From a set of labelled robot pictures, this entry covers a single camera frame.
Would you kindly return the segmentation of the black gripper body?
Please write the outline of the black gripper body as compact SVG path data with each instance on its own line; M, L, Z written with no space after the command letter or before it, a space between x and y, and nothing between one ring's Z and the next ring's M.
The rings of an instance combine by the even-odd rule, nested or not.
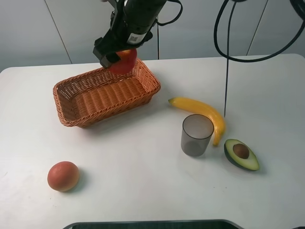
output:
M140 22L144 19L138 14L134 16L135 21L132 20L131 15L125 14L124 9L114 10L111 13L109 30L94 42L96 57L111 56L116 52L139 48L152 39L153 23L149 22L147 26L141 26Z

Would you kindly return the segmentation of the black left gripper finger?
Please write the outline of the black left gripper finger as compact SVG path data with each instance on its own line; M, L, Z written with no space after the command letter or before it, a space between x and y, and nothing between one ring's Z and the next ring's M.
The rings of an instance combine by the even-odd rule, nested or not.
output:
M118 54L102 54L102 52L97 47L94 47L93 54L98 58L101 66L105 69L110 68L113 64L121 60Z

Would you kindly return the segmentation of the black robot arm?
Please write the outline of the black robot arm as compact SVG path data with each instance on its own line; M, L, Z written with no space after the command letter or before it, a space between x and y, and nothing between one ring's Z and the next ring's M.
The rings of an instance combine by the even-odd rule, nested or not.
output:
M104 68L110 68L120 60L118 52L141 47L153 34L158 14L164 0L111 0L114 7L110 28L94 42L93 54Z

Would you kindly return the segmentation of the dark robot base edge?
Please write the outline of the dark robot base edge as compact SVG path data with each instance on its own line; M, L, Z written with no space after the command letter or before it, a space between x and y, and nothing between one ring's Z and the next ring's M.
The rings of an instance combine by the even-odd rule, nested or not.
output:
M223 220L168 220L127 222L78 222L65 229L240 229Z

